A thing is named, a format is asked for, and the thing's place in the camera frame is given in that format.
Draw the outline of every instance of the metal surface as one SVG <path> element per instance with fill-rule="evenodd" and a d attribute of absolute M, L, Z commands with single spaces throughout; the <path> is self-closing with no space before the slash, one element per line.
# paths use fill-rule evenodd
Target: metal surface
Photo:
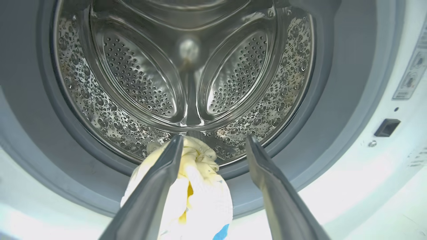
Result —
<path fill-rule="evenodd" d="M 60 85 L 88 131 L 140 163 L 146 146 L 202 132 L 220 166 L 269 144 L 309 85 L 313 20 L 268 1 L 59 4 Z"/>
<path fill-rule="evenodd" d="M 170 186 L 178 176 L 184 138 L 175 136 L 104 231 L 101 240 L 157 239 Z"/>
<path fill-rule="evenodd" d="M 263 192 L 272 238 L 327 240 L 329 237 L 285 175 L 252 136 L 246 138 L 252 181 Z"/>
<path fill-rule="evenodd" d="M 368 146 L 369 146 L 369 147 L 375 147 L 377 144 L 378 144 L 378 143 L 377 143 L 377 141 L 372 140 L 372 141 L 370 141 L 370 142 L 368 143 Z"/>

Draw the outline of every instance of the stainless steel drum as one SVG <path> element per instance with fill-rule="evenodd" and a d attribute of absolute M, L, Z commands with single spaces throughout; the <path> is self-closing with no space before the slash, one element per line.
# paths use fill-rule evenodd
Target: stainless steel drum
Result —
<path fill-rule="evenodd" d="M 57 11 L 54 53 L 69 106 L 135 163 L 150 142 L 188 131 L 204 135 L 220 166 L 241 160 L 246 135 L 274 140 L 310 82 L 312 18 L 273 1 L 94 0 Z"/>

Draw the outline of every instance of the blue fabric patch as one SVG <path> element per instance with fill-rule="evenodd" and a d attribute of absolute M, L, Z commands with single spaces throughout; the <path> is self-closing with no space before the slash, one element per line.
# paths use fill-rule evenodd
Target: blue fabric patch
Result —
<path fill-rule="evenodd" d="M 227 225 L 225 225 L 222 229 L 221 229 L 221 231 L 219 231 L 214 237 L 213 237 L 213 240 L 224 240 L 225 239 L 225 237 L 227 237 L 227 234 L 228 234 L 228 226 L 229 226 L 230 224 L 227 224 Z"/>

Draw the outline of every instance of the crumpled fabric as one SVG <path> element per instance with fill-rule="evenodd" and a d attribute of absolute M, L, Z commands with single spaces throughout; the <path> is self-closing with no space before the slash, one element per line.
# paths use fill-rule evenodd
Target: crumpled fabric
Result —
<path fill-rule="evenodd" d="M 132 173 L 124 205 L 168 143 L 149 144 L 149 156 Z M 177 180 L 169 189 L 159 240 L 222 240 L 233 219 L 230 190 L 217 174 L 216 153 L 199 139 L 185 136 Z"/>

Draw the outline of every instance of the label sticker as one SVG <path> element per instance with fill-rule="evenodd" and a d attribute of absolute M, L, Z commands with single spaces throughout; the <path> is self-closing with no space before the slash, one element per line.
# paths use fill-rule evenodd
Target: label sticker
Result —
<path fill-rule="evenodd" d="M 418 38 L 411 61 L 393 95 L 393 100 L 407 100 L 412 97 L 427 68 L 427 18 Z"/>

